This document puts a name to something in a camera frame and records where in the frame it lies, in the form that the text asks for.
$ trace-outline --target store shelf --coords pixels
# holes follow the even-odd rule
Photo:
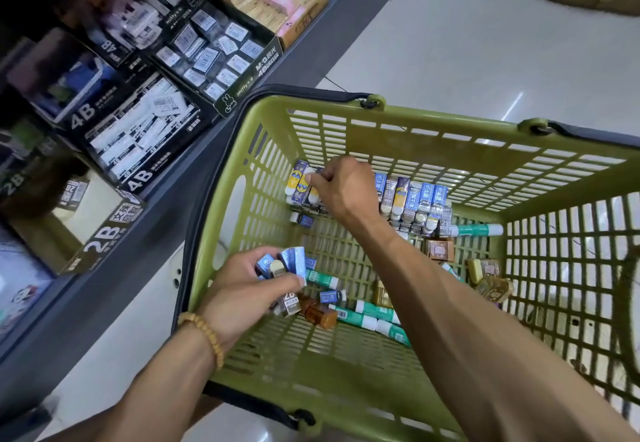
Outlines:
[[[314,88],[387,1],[331,0],[259,85]],[[39,405],[184,241],[233,120],[207,130],[145,191],[147,210],[98,268],[57,279],[0,343],[0,424]]]

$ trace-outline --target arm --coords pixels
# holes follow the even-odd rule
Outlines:
[[[280,249],[260,247],[231,257],[220,269],[198,314],[228,352],[273,301],[305,284],[293,274],[259,281],[254,265]],[[186,323],[136,377],[109,413],[98,442],[178,442],[189,426],[215,357],[204,333]]]
[[[332,161],[310,184],[385,284],[438,394],[473,440],[637,440],[578,373],[518,320],[402,239],[378,212],[371,167]]]

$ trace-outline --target shopping basket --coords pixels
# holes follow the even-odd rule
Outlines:
[[[351,154],[375,170],[450,187],[456,224],[503,224],[503,236],[457,238],[454,269],[466,279],[468,259],[499,259],[515,288],[502,308],[637,423],[630,299],[640,243],[638,139],[289,86],[255,90],[233,120],[223,160],[195,202],[175,317],[196,308],[228,254],[266,244],[304,245],[316,270],[344,280],[347,308],[370,301],[376,272],[348,231],[330,218],[310,230],[292,225],[285,203],[298,158],[320,166]],[[300,316],[264,317],[205,393],[309,432],[324,422],[366,439],[461,433],[411,348],[347,324],[325,331]]]

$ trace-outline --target white tile floor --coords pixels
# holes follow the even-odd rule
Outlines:
[[[319,88],[380,93],[389,104],[519,122],[543,116],[640,134],[640,20],[544,0],[389,0]],[[113,405],[166,339],[169,262],[60,383],[46,435]],[[188,442],[294,439],[223,406]]]

